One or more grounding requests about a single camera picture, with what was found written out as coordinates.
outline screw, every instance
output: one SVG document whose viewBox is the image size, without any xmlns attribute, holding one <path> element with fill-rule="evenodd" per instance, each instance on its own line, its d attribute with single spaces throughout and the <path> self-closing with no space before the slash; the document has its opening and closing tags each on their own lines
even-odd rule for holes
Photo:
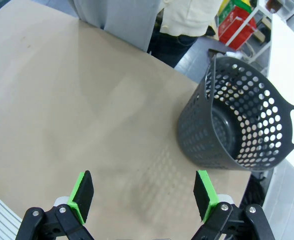
<svg viewBox="0 0 294 240">
<path fill-rule="evenodd" d="M 251 212 L 252 214 L 254 214 L 256 212 L 256 209 L 253 206 L 251 206 L 249 208 L 249 212 Z"/>
<path fill-rule="evenodd" d="M 37 210 L 35 210 L 35 211 L 32 213 L 32 215 L 36 217 L 37 215 L 39 215 L 39 212 L 38 212 Z"/>
<path fill-rule="evenodd" d="M 220 209 L 223 211 L 227 211 L 229 209 L 229 207 L 228 207 L 228 205 L 223 204 L 223 205 L 221 205 Z"/>
<path fill-rule="evenodd" d="M 60 208 L 59 209 L 59 212 L 61 212 L 62 214 L 65 213 L 66 212 L 66 208 L 65 207 Z"/>
</svg>

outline dark pants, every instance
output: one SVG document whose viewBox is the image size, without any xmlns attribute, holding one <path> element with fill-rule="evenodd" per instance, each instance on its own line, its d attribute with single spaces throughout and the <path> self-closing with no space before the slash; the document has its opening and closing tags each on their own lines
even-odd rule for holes
<svg viewBox="0 0 294 240">
<path fill-rule="evenodd" d="M 159 32 L 155 26 L 150 40 L 148 53 L 174 68 L 189 48 L 198 39 L 197 36 L 171 36 Z"/>
</svg>

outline laundry basket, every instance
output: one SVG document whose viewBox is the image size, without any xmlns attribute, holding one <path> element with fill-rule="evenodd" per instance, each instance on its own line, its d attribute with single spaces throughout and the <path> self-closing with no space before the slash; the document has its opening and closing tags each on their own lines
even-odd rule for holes
<svg viewBox="0 0 294 240">
<path fill-rule="evenodd" d="M 179 117 L 178 142 L 202 167 L 265 171 L 294 149 L 292 110 L 256 69 L 215 58 Z"/>
</svg>

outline red box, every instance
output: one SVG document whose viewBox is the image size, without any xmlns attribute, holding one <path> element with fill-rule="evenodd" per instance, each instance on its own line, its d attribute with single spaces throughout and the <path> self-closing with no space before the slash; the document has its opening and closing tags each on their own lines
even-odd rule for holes
<svg viewBox="0 0 294 240">
<path fill-rule="evenodd" d="M 236 6 L 235 9 L 231 11 L 226 19 L 219 25 L 219 40 L 224 44 L 227 43 L 248 16 L 249 13 L 247 11 Z M 256 29 L 256 22 L 252 18 L 243 30 L 241 30 L 238 36 L 231 42 L 229 47 L 238 50 L 248 40 L 248 38 L 251 37 Z"/>
</svg>

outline beige tabletop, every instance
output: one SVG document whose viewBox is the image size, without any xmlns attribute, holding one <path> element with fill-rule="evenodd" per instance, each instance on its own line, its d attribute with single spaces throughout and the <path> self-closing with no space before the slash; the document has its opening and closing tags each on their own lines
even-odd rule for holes
<svg viewBox="0 0 294 240">
<path fill-rule="evenodd" d="M 80 20 L 28 0 L 0 10 L 0 199 L 49 210 L 90 170 L 95 239 L 190 239 L 199 168 L 176 123 L 196 84 Z M 241 201 L 249 172 L 208 171 Z"/>
</svg>

